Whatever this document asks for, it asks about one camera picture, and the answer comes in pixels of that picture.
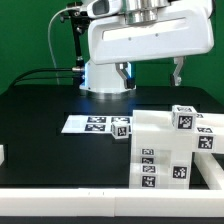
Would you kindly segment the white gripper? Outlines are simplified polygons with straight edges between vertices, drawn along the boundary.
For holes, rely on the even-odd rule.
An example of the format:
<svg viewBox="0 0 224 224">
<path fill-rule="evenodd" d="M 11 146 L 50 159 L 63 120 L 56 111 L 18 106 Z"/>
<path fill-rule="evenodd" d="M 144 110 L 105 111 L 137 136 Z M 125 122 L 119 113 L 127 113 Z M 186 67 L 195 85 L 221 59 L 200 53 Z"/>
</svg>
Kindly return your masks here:
<svg viewBox="0 0 224 224">
<path fill-rule="evenodd" d="M 163 8 L 156 22 L 141 25 L 126 25 L 123 16 L 98 19 L 90 24 L 88 34 L 92 61 L 116 63 L 126 89 L 134 88 L 129 62 L 175 57 L 170 83 L 179 86 L 184 65 L 184 58 L 179 56 L 207 53 L 214 45 L 204 8 Z"/>
</svg>

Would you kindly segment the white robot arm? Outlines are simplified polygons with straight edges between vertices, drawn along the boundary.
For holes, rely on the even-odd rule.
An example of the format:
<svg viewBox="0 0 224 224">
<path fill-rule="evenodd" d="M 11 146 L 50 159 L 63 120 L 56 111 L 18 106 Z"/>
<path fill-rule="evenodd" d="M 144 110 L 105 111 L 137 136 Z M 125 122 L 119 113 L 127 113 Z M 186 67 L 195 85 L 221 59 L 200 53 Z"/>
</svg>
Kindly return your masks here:
<svg viewBox="0 0 224 224">
<path fill-rule="evenodd" d="M 181 84 L 184 58 L 214 46 L 215 0 L 81 0 L 67 7 L 73 32 L 88 33 L 90 59 L 78 60 L 80 91 L 119 99 L 136 89 L 131 64 L 172 58 L 171 84 Z"/>
</svg>

